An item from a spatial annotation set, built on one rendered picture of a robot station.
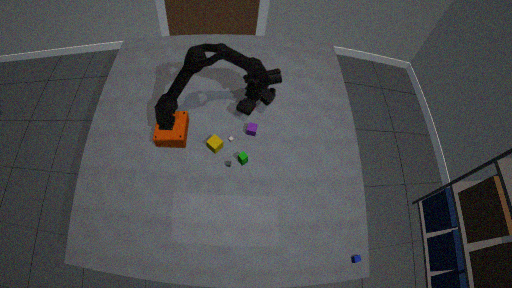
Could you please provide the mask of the small blue block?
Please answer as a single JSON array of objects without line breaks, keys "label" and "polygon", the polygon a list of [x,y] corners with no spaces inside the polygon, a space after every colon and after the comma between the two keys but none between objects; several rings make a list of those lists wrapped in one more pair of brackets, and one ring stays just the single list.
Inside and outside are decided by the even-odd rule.
[{"label": "small blue block", "polygon": [[361,255],[355,255],[352,258],[352,263],[358,263],[361,261]]}]

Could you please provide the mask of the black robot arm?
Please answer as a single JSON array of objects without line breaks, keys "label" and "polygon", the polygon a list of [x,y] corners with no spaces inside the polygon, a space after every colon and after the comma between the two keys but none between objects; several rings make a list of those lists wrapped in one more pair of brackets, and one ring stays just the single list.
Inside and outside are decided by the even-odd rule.
[{"label": "black robot arm", "polygon": [[[204,52],[209,51],[215,54],[207,58]],[[267,85],[282,83],[280,68],[266,71],[265,66],[259,59],[244,56],[223,43],[204,43],[190,47],[184,59],[184,66],[173,81],[171,88],[159,98],[155,105],[155,116],[160,130],[173,130],[175,123],[173,114],[178,109],[177,99],[192,75],[200,72],[203,67],[211,66],[223,59],[246,70],[248,74],[243,77],[250,90],[260,90],[263,81]],[[276,97],[274,93],[274,88],[266,89],[266,86],[264,86],[255,100],[260,100],[266,106],[269,106]]]}]

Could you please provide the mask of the yellow block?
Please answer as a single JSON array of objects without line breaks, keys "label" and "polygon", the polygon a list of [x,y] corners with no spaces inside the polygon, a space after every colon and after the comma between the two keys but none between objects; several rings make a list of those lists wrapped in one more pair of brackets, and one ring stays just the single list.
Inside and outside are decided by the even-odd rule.
[{"label": "yellow block", "polygon": [[214,134],[208,141],[206,141],[207,147],[215,154],[223,147],[223,141]]}]

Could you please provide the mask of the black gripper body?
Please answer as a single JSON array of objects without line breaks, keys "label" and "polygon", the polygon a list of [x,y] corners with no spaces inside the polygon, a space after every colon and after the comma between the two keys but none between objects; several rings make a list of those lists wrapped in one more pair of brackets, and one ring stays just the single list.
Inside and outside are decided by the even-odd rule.
[{"label": "black gripper body", "polygon": [[266,86],[266,89],[268,89],[269,85],[267,83],[262,84],[262,88],[260,90],[250,90],[248,86],[245,87],[245,90],[247,90],[244,95],[247,96],[245,101],[241,100],[238,105],[236,106],[236,110],[246,114],[250,115],[253,111],[253,106],[255,104],[255,98],[259,94],[259,92],[263,89],[263,87]]}]

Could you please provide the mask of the small purple cube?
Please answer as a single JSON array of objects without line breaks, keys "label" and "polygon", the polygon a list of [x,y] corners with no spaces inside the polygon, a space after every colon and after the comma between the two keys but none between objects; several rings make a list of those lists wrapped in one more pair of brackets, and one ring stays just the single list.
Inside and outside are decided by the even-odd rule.
[{"label": "small purple cube", "polygon": [[258,124],[249,122],[248,123],[248,127],[247,127],[246,135],[255,136],[256,135],[256,131],[257,131],[257,126],[258,126]]}]

